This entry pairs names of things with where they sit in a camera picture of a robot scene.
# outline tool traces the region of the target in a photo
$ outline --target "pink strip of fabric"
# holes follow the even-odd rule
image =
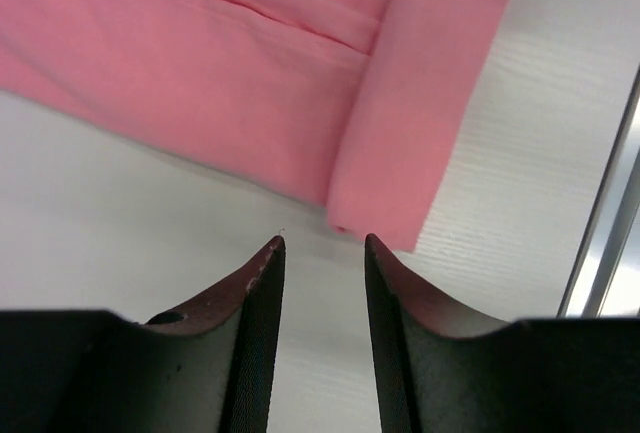
[[[390,0],[340,145],[331,225],[415,248],[508,0]]]
[[[411,248],[506,2],[0,0],[0,88]]]

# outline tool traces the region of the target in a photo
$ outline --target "white surface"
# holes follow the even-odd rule
[[[513,0],[407,262],[501,318],[553,315],[640,59],[638,0]],[[379,431],[360,244],[323,213],[0,96],[0,306],[146,320],[284,228],[270,431]]]

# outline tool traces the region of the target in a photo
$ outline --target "towel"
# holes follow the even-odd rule
[[[507,2],[0,0],[0,88],[411,250]]]

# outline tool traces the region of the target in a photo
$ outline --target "folded fabric edge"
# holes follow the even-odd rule
[[[415,249],[508,1],[390,0],[330,182],[334,229]]]

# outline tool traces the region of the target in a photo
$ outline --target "pink fabric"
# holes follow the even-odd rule
[[[508,0],[0,0],[0,87],[411,249]]]

